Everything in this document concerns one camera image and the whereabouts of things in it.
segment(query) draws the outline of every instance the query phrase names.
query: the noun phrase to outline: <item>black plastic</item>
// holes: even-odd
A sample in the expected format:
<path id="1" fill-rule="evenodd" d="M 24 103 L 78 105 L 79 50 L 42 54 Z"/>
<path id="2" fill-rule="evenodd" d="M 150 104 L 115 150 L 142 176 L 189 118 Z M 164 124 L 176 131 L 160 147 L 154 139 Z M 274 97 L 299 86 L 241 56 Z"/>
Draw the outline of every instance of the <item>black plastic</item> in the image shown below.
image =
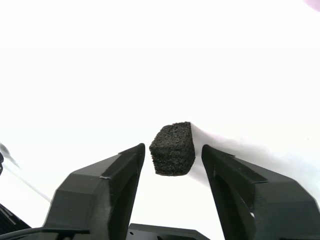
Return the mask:
<path id="1" fill-rule="evenodd" d="M 28 224 L 0 204 L 0 235 L 29 228 Z"/>
<path id="2" fill-rule="evenodd" d="M 56 190 L 42 232 L 24 240 L 124 240 L 145 158 L 143 143 L 71 173 Z"/>
<path id="3" fill-rule="evenodd" d="M 0 152 L 0 175 L 1 175 L 1 173 L 2 173 L 2 171 L 3 171 L 3 167 L 2 167 L 2 163 L 4 162 L 4 156 L 1 154 L 1 152 Z"/>
<path id="4" fill-rule="evenodd" d="M 131 223 L 126 240 L 209 240 L 196 230 Z"/>
<path id="5" fill-rule="evenodd" d="M 202 161 L 225 240 L 320 240 L 316 201 L 296 181 L 208 145 Z"/>

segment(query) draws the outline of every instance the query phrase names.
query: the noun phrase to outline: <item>sponge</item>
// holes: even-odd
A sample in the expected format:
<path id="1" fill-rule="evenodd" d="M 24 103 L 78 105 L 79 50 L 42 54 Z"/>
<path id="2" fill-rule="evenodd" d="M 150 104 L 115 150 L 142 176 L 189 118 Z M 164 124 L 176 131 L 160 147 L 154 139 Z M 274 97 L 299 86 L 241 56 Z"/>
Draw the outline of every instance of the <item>sponge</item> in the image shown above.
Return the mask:
<path id="1" fill-rule="evenodd" d="M 190 122 L 164 126 L 149 149 L 156 174 L 162 176 L 186 175 L 196 158 Z"/>

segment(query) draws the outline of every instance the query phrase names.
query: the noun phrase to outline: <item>white surface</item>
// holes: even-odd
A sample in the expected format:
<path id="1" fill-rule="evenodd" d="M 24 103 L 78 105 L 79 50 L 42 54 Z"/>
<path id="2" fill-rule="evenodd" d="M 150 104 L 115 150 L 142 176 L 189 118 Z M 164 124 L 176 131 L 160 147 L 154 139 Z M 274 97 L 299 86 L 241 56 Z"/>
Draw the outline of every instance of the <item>white surface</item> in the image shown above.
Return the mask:
<path id="1" fill-rule="evenodd" d="M 319 21 L 302 0 L 1 1 L 0 141 L 52 197 L 71 171 L 191 121 L 319 199 Z M 156 176 L 147 154 L 132 222 L 223 239 L 195 171 Z M 6 171 L 0 183 L 41 226 L 49 204 Z"/>

